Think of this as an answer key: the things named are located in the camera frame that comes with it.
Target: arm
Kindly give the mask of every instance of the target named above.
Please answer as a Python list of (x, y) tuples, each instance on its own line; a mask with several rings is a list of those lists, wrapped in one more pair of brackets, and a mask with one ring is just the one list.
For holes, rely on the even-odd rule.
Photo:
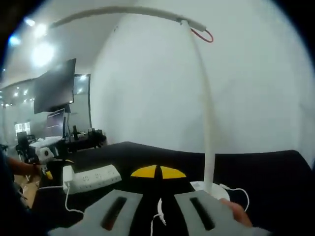
[(17, 161), (12, 157), (7, 158), (8, 166), (13, 174), (18, 176), (40, 175), (40, 166), (30, 165), (21, 161)]

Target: computer screen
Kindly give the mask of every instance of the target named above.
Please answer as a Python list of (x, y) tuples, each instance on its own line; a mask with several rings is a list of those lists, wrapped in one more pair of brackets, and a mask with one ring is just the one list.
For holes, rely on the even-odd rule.
[(73, 102), (76, 59), (71, 59), (35, 79), (34, 113), (54, 112)]
[(63, 136), (64, 109), (53, 112), (47, 116), (46, 137)]

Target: red cable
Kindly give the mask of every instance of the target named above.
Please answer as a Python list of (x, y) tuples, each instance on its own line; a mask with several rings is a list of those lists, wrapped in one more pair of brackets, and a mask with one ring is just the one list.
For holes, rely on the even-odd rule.
[(197, 33), (194, 29), (191, 29), (191, 31), (192, 31), (194, 34), (196, 34), (199, 38), (201, 38), (203, 41), (205, 41), (205, 42), (207, 42), (207, 43), (212, 43), (212, 42), (213, 42), (213, 36), (212, 36), (212, 34), (210, 34), (210, 32), (207, 31), (206, 29), (205, 29), (205, 31), (206, 31), (206, 32), (210, 35), (210, 37), (211, 37), (210, 40), (205, 39), (203, 36), (201, 36), (199, 33)]

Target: desk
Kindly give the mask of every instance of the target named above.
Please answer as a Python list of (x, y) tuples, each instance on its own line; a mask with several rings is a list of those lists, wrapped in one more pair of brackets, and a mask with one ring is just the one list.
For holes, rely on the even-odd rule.
[[(189, 181), (203, 179), (204, 154), (166, 150), (135, 143), (120, 143), (97, 149), (72, 153), (66, 157), (74, 161), (74, 171), (80, 172), (113, 164), (123, 181), (138, 168), (160, 164), (186, 174)], [(61, 185), (62, 163), (49, 168), (54, 180), (42, 177), (40, 187)], [(216, 183), (231, 188), (244, 188), (250, 197), (248, 215), (254, 226), (270, 231), (299, 229), (315, 212), (313, 174), (303, 157), (295, 151), (257, 154), (218, 154), (215, 163)], [(94, 191), (70, 195), (69, 208), (84, 210), (122, 182)], [(231, 201), (246, 205), (240, 193), (229, 192)], [(64, 209), (62, 189), (38, 191), (33, 211), (50, 222), (51, 227), (69, 227), (82, 216)]]

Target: black slot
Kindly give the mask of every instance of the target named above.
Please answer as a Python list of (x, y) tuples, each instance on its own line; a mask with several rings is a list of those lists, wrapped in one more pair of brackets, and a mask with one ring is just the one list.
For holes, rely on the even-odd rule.
[(114, 204), (110, 207), (107, 214), (105, 215), (101, 226), (106, 230), (112, 230), (115, 224), (115, 221), (122, 210), (123, 206), (125, 205), (127, 198), (119, 197), (116, 199)]
[(213, 221), (211, 220), (211, 217), (209, 216), (208, 212), (203, 208), (202, 204), (198, 200), (198, 198), (191, 198), (191, 203), (195, 207), (204, 227), (206, 230), (212, 230), (214, 229), (215, 225)]

